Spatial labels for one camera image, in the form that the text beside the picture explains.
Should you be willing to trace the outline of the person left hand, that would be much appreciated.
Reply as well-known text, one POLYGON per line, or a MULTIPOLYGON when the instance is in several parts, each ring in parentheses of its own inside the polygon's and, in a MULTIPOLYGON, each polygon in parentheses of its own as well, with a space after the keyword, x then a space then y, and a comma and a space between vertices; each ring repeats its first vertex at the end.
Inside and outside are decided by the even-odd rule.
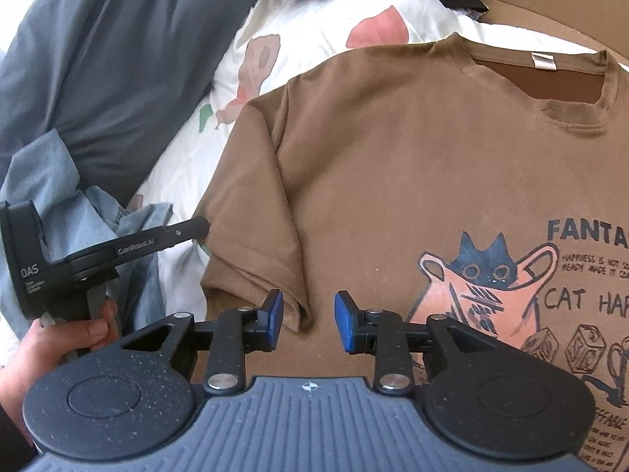
POLYGON ((60 323, 44 327, 35 320, 18 346, 15 357, 1 370, 1 407, 17 430, 32 439, 24 425, 22 404, 31 387, 50 373, 75 350, 99 350, 118 339, 117 305, 106 299, 99 317, 89 321, 60 323))

